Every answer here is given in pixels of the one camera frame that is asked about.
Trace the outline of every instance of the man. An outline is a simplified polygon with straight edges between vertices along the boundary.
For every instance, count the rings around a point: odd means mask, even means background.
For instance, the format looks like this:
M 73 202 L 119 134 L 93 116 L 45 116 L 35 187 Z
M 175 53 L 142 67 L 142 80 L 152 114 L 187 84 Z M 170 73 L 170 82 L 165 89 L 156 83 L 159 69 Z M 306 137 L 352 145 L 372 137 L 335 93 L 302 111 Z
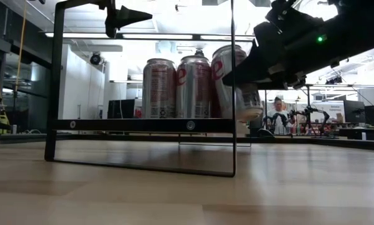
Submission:
M 287 119 L 287 125 L 286 125 L 286 127 L 284 127 L 283 121 L 281 120 L 281 117 L 280 116 L 277 117 L 276 122 L 274 122 L 274 124 L 275 124 L 275 134 L 276 135 L 289 134 L 290 133 L 290 128 L 292 128 L 293 124 L 295 123 L 295 118 L 291 117 L 290 120 L 288 120 L 288 112 L 283 110 L 283 101 L 280 98 L 276 97 L 274 104 L 275 104 L 275 109 L 272 109 L 272 110 L 268 111 L 267 116 L 272 118 L 275 114 L 278 113 L 278 114 L 284 115 Z M 268 120 L 268 127 L 269 126 L 272 126 L 272 124 Z

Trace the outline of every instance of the silver can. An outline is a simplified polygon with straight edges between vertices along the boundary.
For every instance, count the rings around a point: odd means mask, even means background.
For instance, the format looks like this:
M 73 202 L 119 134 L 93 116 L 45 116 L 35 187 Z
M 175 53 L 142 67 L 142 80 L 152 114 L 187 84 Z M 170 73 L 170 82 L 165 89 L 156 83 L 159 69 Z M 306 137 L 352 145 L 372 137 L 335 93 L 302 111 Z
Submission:
M 254 121 L 261 117 L 263 106 L 256 84 L 242 84 L 236 87 L 237 119 Z
M 181 59 L 176 73 L 176 117 L 208 118 L 211 66 L 203 56 Z
M 247 54 L 238 45 L 235 47 L 236 65 L 239 65 Z M 223 46 L 215 51 L 212 56 L 212 85 L 215 88 L 216 96 L 212 100 L 211 114 L 219 115 L 225 119 L 232 117 L 232 90 L 231 87 L 223 84 L 222 78 L 231 71 L 231 46 Z
M 143 72 L 143 112 L 145 119 L 174 118 L 176 69 L 167 59 L 150 59 Z

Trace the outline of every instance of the black metal frame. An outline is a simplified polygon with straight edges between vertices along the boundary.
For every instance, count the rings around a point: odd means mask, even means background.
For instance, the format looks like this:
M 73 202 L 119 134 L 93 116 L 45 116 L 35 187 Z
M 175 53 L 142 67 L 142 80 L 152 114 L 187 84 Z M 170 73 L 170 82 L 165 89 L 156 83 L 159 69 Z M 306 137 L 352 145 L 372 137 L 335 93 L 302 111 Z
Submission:
M 51 80 L 49 88 L 48 133 L 44 158 L 50 162 L 86 164 L 94 166 L 110 166 L 128 169 L 144 169 L 171 173 L 185 173 L 208 176 L 234 177 L 236 174 L 236 115 L 235 115 L 235 83 L 232 86 L 232 119 L 108 119 L 108 120 L 59 120 L 59 88 L 62 60 L 62 44 L 64 31 L 64 13 L 66 9 L 85 4 L 97 4 L 102 0 L 67 0 L 59 2 L 55 8 L 53 56 Z M 234 0 L 231 0 L 231 52 L 232 72 L 235 73 L 235 24 Z M 202 171 L 196 169 L 147 167 L 142 165 L 93 163 L 81 161 L 64 161 L 55 159 L 57 130 L 72 131 L 131 131 L 144 133 L 232 133 L 233 168 L 232 172 Z

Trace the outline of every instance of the black bar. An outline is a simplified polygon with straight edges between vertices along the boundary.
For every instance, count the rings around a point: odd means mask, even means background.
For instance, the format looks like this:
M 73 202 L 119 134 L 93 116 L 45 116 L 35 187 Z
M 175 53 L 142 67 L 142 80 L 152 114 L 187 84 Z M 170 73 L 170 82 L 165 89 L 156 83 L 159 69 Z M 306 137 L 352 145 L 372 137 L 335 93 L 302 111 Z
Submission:
M 231 133 L 231 119 L 58 119 L 52 129 L 143 133 Z
M 307 91 L 308 91 L 308 94 L 306 95 L 306 98 L 307 98 L 307 100 L 308 100 L 308 106 L 311 106 L 310 87 L 309 87 L 309 86 L 306 86 L 306 89 L 307 89 Z M 308 119 L 311 121 L 311 114 L 310 114 L 310 113 L 309 113 Z
M 141 165 L 130 165 L 130 164 L 115 164 L 115 163 L 97 163 L 97 162 L 85 162 L 85 161 L 68 161 L 62 159 L 55 159 L 53 162 L 58 163 L 72 163 L 82 164 L 88 166 L 107 166 L 112 168 L 123 168 L 123 169 L 141 169 L 147 171 L 158 171 L 168 173 L 181 173 L 181 174 L 194 174 L 204 176 L 218 176 L 224 178 L 232 178 L 235 176 L 233 172 L 221 172 L 221 171 L 202 171 L 199 169 L 181 169 L 181 168 L 166 168 L 166 167 L 154 167 L 154 166 L 141 166 Z
M 265 90 L 265 115 L 264 118 L 268 116 L 268 91 Z M 268 119 L 265 122 L 265 129 L 268 129 Z
M 61 85 L 61 63 L 62 63 L 62 43 L 64 27 L 64 6 L 65 2 L 57 3 L 55 7 L 54 39 L 52 49 L 52 68 L 49 82 L 48 97 L 48 121 L 47 121 L 47 139 L 45 143 L 44 158 L 46 161 L 52 161 L 55 158 L 56 131 L 53 129 L 55 120 L 58 119 L 59 109 L 59 88 Z
M 236 37 L 235 37 L 235 2 L 230 0 L 231 7 L 231 75 L 233 76 L 233 85 L 231 86 L 231 103 L 233 105 L 233 177 L 236 175 L 237 158 L 237 127 L 236 127 Z

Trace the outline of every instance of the ceiling light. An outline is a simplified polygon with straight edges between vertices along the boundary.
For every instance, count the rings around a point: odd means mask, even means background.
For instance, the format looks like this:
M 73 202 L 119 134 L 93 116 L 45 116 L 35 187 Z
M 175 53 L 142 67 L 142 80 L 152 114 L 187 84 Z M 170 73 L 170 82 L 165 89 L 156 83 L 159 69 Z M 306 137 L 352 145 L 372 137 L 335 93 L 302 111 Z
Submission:
M 194 46 L 177 46 L 176 50 L 177 51 L 195 51 L 196 47 L 194 47 Z
M 190 40 L 190 34 L 122 34 L 123 39 L 170 39 L 170 40 Z
M 236 35 L 236 41 L 249 41 L 251 42 L 255 36 L 252 35 Z M 201 35 L 202 40 L 219 40 L 219 41 L 230 41 L 230 35 Z
M 110 83 L 120 83 L 120 84 L 142 84 L 143 81 L 109 81 Z
M 47 32 L 45 35 L 49 38 L 54 37 L 53 32 Z M 63 33 L 63 38 L 96 38 L 96 39 L 109 39 L 106 34 L 103 33 Z
M 361 84 L 308 84 L 308 86 L 319 88 L 374 88 L 374 85 Z
M 8 89 L 8 88 L 3 88 L 3 93 L 13 93 L 13 90 Z

